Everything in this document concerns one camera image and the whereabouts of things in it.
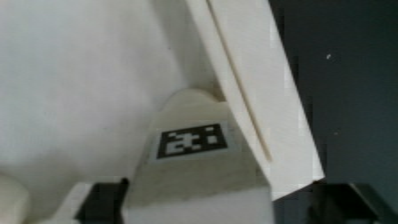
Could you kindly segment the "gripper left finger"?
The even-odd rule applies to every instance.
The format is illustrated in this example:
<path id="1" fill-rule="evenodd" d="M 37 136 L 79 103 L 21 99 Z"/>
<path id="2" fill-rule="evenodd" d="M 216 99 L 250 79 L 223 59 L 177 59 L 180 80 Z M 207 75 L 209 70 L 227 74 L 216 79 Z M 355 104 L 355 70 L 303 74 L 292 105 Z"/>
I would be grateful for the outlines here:
<path id="1" fill-rule="evenodd" d="M 79 182 L 40 224 L 124 224 L 122 203 L 127 188 L 125 178 L 113 182 Z"/>

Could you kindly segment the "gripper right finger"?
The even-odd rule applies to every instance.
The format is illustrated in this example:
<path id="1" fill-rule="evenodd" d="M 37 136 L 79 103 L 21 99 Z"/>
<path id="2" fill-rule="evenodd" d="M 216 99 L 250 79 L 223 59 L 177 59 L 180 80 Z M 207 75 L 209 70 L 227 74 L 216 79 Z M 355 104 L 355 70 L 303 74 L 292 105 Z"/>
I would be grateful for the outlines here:
<path id="1" fill-rule="evenodd" d="M 314 181 L 273 192 L 275 224 L 398 224 L 394 211 L 365 183 Z"/>

